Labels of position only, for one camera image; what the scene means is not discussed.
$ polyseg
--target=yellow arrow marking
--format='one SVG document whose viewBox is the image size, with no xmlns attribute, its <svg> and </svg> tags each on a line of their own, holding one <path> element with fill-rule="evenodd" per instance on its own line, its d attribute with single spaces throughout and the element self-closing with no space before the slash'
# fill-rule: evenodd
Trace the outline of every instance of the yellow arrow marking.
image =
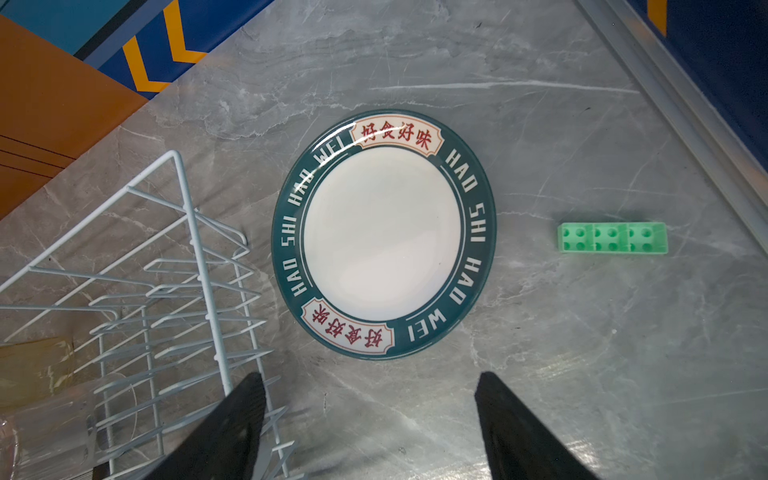
<svg viewBox="0 0 768 480">
<path fill-rule="evenodd" d="M 144 68 L 144 60 L 141 58 L 141 51 L 139 50 L 136 37 L 128 40 L 128 43 L 123 45 L 123 53 L 125 53 L 128 69 L 131 70 L 131 77 L 134 78 L 137 91 L 160 93 L 169 85 L 166 81 L 150 81 L 147 78 L 147 69 Z"/>
<path fill-rule="evenodd" d="M 648 0 L 648 19 L 667 36 L 667 0 Z"/>
<path fill-rule="evenodd" d="M 187 50 L 187 46 L 184 44 L 179 0 L 173 0 L 170 5 L 163 8 L 163 13 L 165 14 L 165 28 L 168 30 L 168 41 L 170 42 L 170 56 L 174 58 L 174 61 L 197 63 L 202 60 L 205 53 Z"/>
</svg>

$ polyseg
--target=black line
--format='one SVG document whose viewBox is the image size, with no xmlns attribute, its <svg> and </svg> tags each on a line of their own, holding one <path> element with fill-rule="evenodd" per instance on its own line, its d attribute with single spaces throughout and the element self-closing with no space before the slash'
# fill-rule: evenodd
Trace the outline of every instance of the black line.
<svg viewBox="0 0 768 480">
<path fill-rule="evenodd" d="M 129 0 L 118 13 L 114 14 L 114 17 L 110 18 L 109 22 L 99 28 L 99 31 L 97 31 L 94 36 L 85 42 L 85 45 L 80 47 L 80 49 L 74 53 L 74 57 L 79 60 L 85 60 L 104 42 L 104 40 L 109 38 L 120 25 L 123 25 L 125 21 L 145 3 L 147 3 L 147 0 Z"/>
<path fill-rule="evenodd" d="M 10 138 L 10 137 L 9 137 L 9 136 L 7 136 L 7 135 L 3 135 L 3 134 L 0 134 L 0 137 L 3 137 L 3 138 L 8 138 L 9 140 L 17 141 L 17 142 L 18 142 L 18 143 L 20 143 L 20 144 L 28 145 L 28 146 L 30 146 L 30 147 L 39 148 L 40 150 L 45 150 L 45 151 L 47 151 L 47 152 L 50 152 L 50 153 L 52 153 L 52 154 L 57 154 L 57 155 L 58 155 L 58 156 L 60 156 L 60 157 L 66 157 L 66 158 L 71 158 L 72 160 L 77 160 L 77 158 L 75 158 L 75 157 L 70 157 L 69 155 L 60 154 L 60 153 L 58 153 L 57 151 L 49 150 L 49 149 L 47 149 L 47 148 L 43 148 L 43 147 L 38 147 L 37 145 L 28 144 L 28 143 L 27 143 L 27 142 L 25 142 L 25 141 L 16 140 L 15 138 Z"/>
<path fill-rule="evenodd" d="M 35 159 L 35 158 L 30 158 L 30 157 L 25 157 L 24 155 L 15 154 L 15 153 L 13 153 L 12 151 L 5 151 L 5 150 L 2 150 L 2 149 L 0 149 L 0 151 L 1 151 L 1 152 L 3 152 L 3 153 L 6 153 L 6 154 L 8 154 L 8 155 L 14 155 L 15 157 L 21 157 L 21 158 L 26 158 L 27 160 L 36 161 L 36 162 L 39 162 L 39 163 L 41 163 L 41 164 L 45 164 L 45 165 L 48 165 L 48 166 L 50 166 L 50 167 L 61 168 L 62 170 L 64 170 L 64 169 L 65 169 L 65 167 L 59 167 L 58 165 L 53 165 L 53 164 L 50 164 L 50 163 L 48 163 L 48 162 L 44 162 L 44 161 L 42 161 L 42 160 L 37 160 L 37 159 Z"/>
<path fill-rule="evenodd" d="M 11 168 L 13 170 L 18 170 L 20 172 L 24 172 L 26 174 L 38 175 L 39 177 L 53 178 L 53 177 L 49 177 L 48 175 L 36 174 L 35 172 L 30 172 L 30 171 L 22 170 L 21 168 L 16 168 L 16 167 L 9 167 L 8 165 L 4 165 L 4 164 L 0 164 L 0 167 Z"/>
</svg>

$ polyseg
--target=green building block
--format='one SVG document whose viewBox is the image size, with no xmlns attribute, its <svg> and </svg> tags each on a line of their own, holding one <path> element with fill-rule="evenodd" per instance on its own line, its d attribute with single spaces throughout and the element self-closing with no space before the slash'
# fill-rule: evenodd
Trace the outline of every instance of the green building block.
<svg viewBox="0 0 768 480">
<path fill-rule="evenodd" d="M 563 253 L 629 253 L 664 255 L 667 226 L 646 223 L 563 223 L 558 227 Z"/>
</svg>

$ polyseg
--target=green-rimmed plate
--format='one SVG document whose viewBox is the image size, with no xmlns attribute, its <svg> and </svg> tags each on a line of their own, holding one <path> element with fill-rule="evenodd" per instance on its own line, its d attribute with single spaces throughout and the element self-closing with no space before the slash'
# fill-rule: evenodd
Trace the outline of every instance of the green-rimmed plate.
<svg viewBox="0 0 768 480">
<path fill-rule="evenodd" d="M 393 359 L 469 312 L 496 244 L 477 157 L 421 114 L 355 115 L 314 141 L 277 199 L 277 282 L 304 329 L 344 355 Z"/>
</svg>

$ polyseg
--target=marble countertop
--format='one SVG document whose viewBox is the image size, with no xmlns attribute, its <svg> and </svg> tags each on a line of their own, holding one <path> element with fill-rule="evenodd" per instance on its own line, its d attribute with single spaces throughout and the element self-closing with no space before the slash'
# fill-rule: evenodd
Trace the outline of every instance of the marble countertop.
<svg viewBox="0 0 768 480">
<path fill-rule="evenodd" d="M 270 260 L 293 162 L 373 108 L 418 111 L 461 135 L 498 211 L 473 311 L 437 345 L 389 362 L 310 338 Z M 0 273 L 169 149 L 201 210 L 254 245 L 245 261 L 279 352 L 266 366 L 283 376 L 284 429 L 300 442 L 292 468 L 489 478 L 472 393 L 491 370 L 602 478 L 768 475 L 768 260 L 571 2 L 279 0 L 0 222 Z M 154 229 L 112 220 L 115 243 Z M 558 252 L 559 223 L 614 220 L 665 222 L 669 254 Z"/>
</svg>

